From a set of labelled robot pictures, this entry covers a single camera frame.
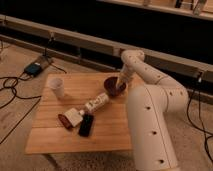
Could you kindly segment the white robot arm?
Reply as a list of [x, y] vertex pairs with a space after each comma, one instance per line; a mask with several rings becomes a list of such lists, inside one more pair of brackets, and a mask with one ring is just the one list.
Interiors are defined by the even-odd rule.
[[185, 110], [186, 88], [171, 76], [144, 62], [142, 50], [125, 50], [117, 87], [136, 73], [144, 84], [130, 87], [126, 113], [136, 171], [181, 171], [164, 115]]

